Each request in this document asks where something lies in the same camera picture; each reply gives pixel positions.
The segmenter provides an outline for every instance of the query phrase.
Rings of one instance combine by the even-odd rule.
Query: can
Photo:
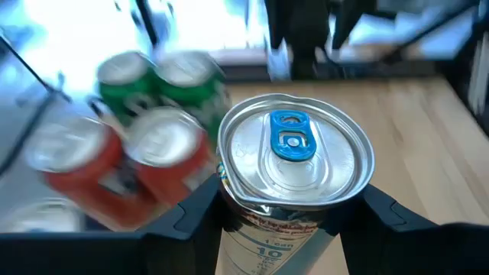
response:
[[[143,225],[156,207],[125,161],[114,129],[86,117],[41,126],[32,137],[28,163],[50,187],[113,230]]]
[[[230,106],[224,73],[210,55],[198,51],[160,54],[155,63],[160,103],[181,107],[196,117],[215,147]]]
[[[219,129],[218,174],[229,206],[224,274],[307,274],[345,207],[374,172],[361,128],[314,99],[263,95],[237,104]]]
[[[214,173],[206,132],[179,108],[159,107],[138,117],[128,129],[125,150],[141,182],[170,205]]]
[[[114,116],[129,126],[133,118],[157,105],[152,63],[142,53],[128,51],[110,57],[97,69],[99,93],[91,98],[106,104]]]
[[[65,199],[42,199],[14,209],[0,223],[2,233],[25,232],[79,232],[83,229],[83,215]]]

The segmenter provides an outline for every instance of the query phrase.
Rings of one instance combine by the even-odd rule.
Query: pull tab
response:
[[[270,113],[270,144],[274,153],[289,161],[304,161],[316,152],[309,116],[299,111]]]

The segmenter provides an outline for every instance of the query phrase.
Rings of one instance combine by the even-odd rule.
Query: red can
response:
[[[178,108],[155,108],[136,118],[125,151],[141,182],[170,205],[184,200],[214,171],[206,132]]]
[[[91,118],[69,118],[39,128],[32,140],[30,165],[104,225],[134,229],[153,214],[157,201],[131,176],[113,128]]]

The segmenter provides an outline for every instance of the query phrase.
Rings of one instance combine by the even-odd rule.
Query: wooden surface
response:
[[[489,224],[489,142],[444,79],[230,86],[229,92],[234,104],[271,92],[333,104],[374,146],[371,184],[436,223]],[[348,274],[340,238],[310,274]]]

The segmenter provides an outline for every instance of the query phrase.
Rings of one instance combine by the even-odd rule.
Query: can lid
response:
[[[67,118],[41,126],[27,150],[36,170],[63,173],[95,158],[105,146],[107,126],[86,117]]]
[[[198,86],[211,75],[215,64],[208,53],[182,51],[157,58],[156,74],[171,85]]]
[[[193,154],[201,133],[199,122],[181,109],[154,108],[133,122],[125,151],[138,163],[171,167]]]
[[[314,99],[272,94],[236,105],[219,129],[231,191],[242,202],[321,206],[360,192],[374,152],[360,127]]]
[[[124,85],[140,79],[149,61],[143,53],[128,51],[108,58],[97,69],[97,80],[109,85]]]
[[[46,199],[16,209],[0,225],[0,232],[75,232],[80,213],[64,199]]]

